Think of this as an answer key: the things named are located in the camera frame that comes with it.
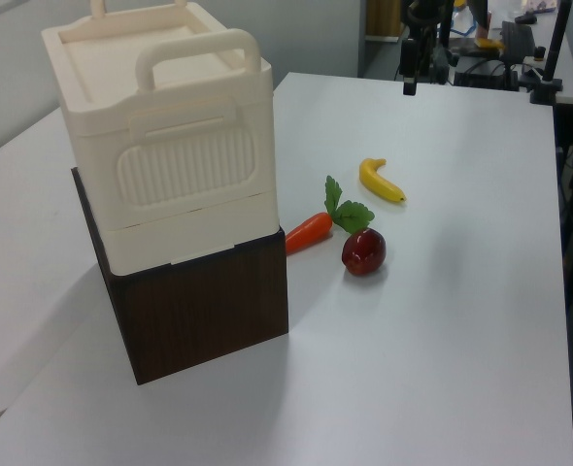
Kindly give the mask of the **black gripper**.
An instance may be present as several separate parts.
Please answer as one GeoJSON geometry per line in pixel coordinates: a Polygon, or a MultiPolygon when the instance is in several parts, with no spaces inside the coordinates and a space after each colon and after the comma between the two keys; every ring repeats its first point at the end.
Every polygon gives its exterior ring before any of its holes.
{"type": "Polygon", "coordinates": [[[419,42],[415,39],[405,39],[401,43],[399,74],[403,77],[403,94],[416,95],[416,74],[418,69],[419,42]]]}

